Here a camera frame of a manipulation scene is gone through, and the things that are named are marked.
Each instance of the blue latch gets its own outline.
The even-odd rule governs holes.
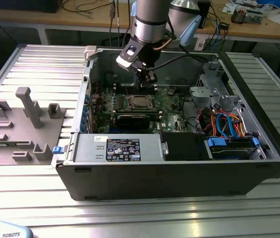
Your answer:
[[[258,138],[255,138],[255,137],[253,138],[253,143],[254,143],[255,147],[259,147],[259,145],[260,145]]]
[[[224,138],[220,137],[210,137],[207,140],[208,146],[227,146],[227,143],[225,142]]]
[[[59,155],[59,154],[63,154],[63,153],[65,153],[65,152],[64,152],[64,147],[55,146],[55,147],[53,148],[53,154],[54,154],[54,155]]]

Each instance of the warning label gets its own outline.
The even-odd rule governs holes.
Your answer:
[[[141,161],[139,139],[108,139],[107,161]]]

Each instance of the blue cable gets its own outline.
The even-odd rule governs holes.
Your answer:
[[[216,25],[216,29],[217,29],[217,39],[215,41],[215,45],[214,45],[214,49],[217,47],[217,42],[219,40],[219,35],[220,35],[220,31],[219,31],[219,26],[217,24],[217,22],[215,20],[212,20],[214,22],[214,24]]]
[[[220,123],[219,123],[219,122],[220,122],[220,118],[221,118],[222,116],[226,116],[226,117],[227,117],[231,135],[232,135],[233,137],[238,137],[237,133],[236,133],[235,130],[233,129],[233,125],[232,125],[232,121],[231,121],[230,116],[229,116],[228,114],[225,114],[225,113],[221,113],[221,114],[219,114],[219,115],[217,116],[216,126],[217,126],[217,130],[219,131],[219,133],[222,134],[225,138],[227,138],[227,139],[229,138],[229,137],[227,136],[227,134],[225,134],[225,133],[221,130],[221,128],[220,128]]]

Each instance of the workbench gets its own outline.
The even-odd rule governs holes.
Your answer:
[[[76,0],[77,4],[86,3],[85,0]],[[262,24],[234,24],[231,23],[230,14],[222,13],[221,10],[228,0],[214,0],[213,7],[216,14],[226,23],[230,24],[227,40],[253,41],[280,43],[280,24],[263,19]],[[100,0],[94,4],[86,5],[86,8],[94,8],[108,3]],[[68,9],[75,10],[74,2],[66,3]],[[128,10],[126,3],[120,3],[120,32],[125,32],[128,27]],[[31,11],[0,10],[0,24],[2,26],[35,28],[43,45],[48,45],[47,29],[108,32],[110,27],[110,6],[100,7],[92,11],[91,17],[82,16],[76,12],[69,12],[62,8],[57,13],[42,13]],[[117,21],[113,21],[112,32],[117,32]],[[195,37],[198,38],[196,50],[202,49],[206,39],[211,38],[215,32],[211,21],[207,20],[204,29],[198,29]]]
[[[85,68],[84,49],[18,47],[0,71],[0,100],[11,107],[23,107],[15,90],[28,86],[42,107],[59,103],[66,108],[59,146],[69,142]],[[240,57],[236,62],[246,68],[250,56]],[[280,120],[280,114],[271,113]],[[280,179],[266,180],[246,196],[74,201],[51,166],[0,166],[0,220],[29,226],[36,238],[276,238]]]

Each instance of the connector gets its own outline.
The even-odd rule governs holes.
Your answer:
[[[115,17],[115,3],[113,2],[110,8],[110,19],[114,19],[114,17]]]

